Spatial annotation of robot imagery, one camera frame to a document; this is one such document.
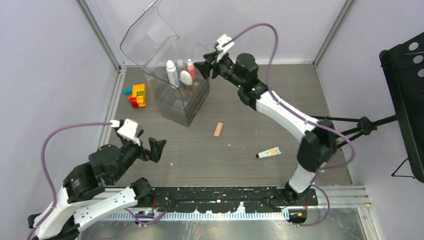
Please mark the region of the pink spray bottle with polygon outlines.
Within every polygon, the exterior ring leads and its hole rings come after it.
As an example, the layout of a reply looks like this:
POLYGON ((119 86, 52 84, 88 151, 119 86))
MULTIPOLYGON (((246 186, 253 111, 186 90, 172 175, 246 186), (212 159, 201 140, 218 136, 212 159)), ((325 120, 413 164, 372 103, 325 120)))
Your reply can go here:
POLYGON ((196 70, 193 61, 189 58, 187 60, 187 71, 190 74, 193 81, 196 80, 196 70))

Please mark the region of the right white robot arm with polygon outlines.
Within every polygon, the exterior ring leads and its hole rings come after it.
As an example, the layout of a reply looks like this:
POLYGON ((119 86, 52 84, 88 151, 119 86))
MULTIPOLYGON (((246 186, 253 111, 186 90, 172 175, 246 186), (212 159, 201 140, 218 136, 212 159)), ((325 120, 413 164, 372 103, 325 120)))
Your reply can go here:
POLYGON ((217 52, 207 53, 203 56, 204 61, 193 65, 204 78, 220 76, 238 87, 237 95, 245 105, 270 117, 299 141, 298 165, 283 191, 288 203, 299 205, 319 169, 336 152, 333 123, 303 114, 270 90, 258 77, 259 66, 253 55, 241 53, 236 61, 228 54, 218 60, 218 55, 217 52))

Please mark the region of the small printed cream tube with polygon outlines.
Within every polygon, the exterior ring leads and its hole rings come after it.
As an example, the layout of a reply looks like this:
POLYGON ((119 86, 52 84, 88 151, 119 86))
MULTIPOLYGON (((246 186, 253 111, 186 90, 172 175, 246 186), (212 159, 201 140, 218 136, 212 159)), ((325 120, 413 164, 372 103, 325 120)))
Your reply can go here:
POLYGON ((273 148, 270 148, 270 149, 267 149, 267 150, 264 150, 264 151, 257 153, 255 155, 255 157, 257 159, 263 159, 263 158, 277 156, 277 155, 280 155, 280 154, 281 154, 280 149, 278 147, 273 147, 273 148))

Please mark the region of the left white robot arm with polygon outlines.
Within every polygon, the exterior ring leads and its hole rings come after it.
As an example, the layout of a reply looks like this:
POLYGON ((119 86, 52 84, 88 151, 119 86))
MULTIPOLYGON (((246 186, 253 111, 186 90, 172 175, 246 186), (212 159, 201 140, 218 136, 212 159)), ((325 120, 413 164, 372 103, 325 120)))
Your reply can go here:
POLYGON ((89 155, 89 161, 76 166, 63 180, 50 206, 28 217, 30 240, 73 240, 101 218, 118 210, 148 207, 154 190, 144 177, 131 183, 112 197, 91 205, 90 201, 113 186, 136 160, 157 163, 167 143, 165 139, 148 139, 150 149, 122 140, 122 146, 106 144, 89 155))

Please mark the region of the clear acrylic drawer organizer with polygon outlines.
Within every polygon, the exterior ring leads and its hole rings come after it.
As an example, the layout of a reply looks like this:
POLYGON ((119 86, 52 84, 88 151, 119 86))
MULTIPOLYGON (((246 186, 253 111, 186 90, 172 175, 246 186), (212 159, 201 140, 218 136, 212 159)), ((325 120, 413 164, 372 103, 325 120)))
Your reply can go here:
POLYGON ((176 65, 176 61, 182 59, 187 71, 188 59, 200 61, 209 49, 171 26, 182 24, 182 20, 177 19, 179 8, 172 0, 153 1, 130 25, 119 48, 142 69, 160 114, 188 128, 209 94, 209 79, 204 79, 195 68, 196 79, 190 88, 183 88, 178 73, 179 87, 173 88, 168 79, 166 63, 172 60, 176 65))

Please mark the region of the white oval compact case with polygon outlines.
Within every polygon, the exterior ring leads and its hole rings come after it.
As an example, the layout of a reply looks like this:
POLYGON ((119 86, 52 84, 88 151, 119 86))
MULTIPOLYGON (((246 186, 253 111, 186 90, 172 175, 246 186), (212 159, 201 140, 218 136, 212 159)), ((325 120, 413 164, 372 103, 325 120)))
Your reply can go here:
POLYGON ((188 89, 192 87, 193 78, 188 71, 182 70, 179 76, 180 76, 180 81, 182 82, 184 89, 188 89))

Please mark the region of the white cylindrical bottle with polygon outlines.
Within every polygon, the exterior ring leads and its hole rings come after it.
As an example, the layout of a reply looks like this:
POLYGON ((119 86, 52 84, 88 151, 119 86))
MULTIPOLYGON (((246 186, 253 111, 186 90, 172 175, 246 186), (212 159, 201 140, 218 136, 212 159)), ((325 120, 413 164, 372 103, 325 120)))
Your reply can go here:
POLYGON ((174 89, 180 86, 178 72, 176 66, 172 60, 166 62, 166 72, 168 76, 168 81, 174 89))

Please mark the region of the clear small bottle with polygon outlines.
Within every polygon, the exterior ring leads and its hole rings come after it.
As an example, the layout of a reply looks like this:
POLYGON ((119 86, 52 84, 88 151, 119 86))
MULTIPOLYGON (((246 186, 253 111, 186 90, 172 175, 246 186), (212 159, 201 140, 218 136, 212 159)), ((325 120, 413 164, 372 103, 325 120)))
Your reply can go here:
POLYGON ((178 60, 175 62, 175 66, 176 66, 177 73, 178 73, 179 75, 181 74, 181 72, 182 72, 182 71, 184 71, 184 70, 185 70, 185 64, 184 64, 184 61, 183 61, 182 59, 178 59, 178 60))

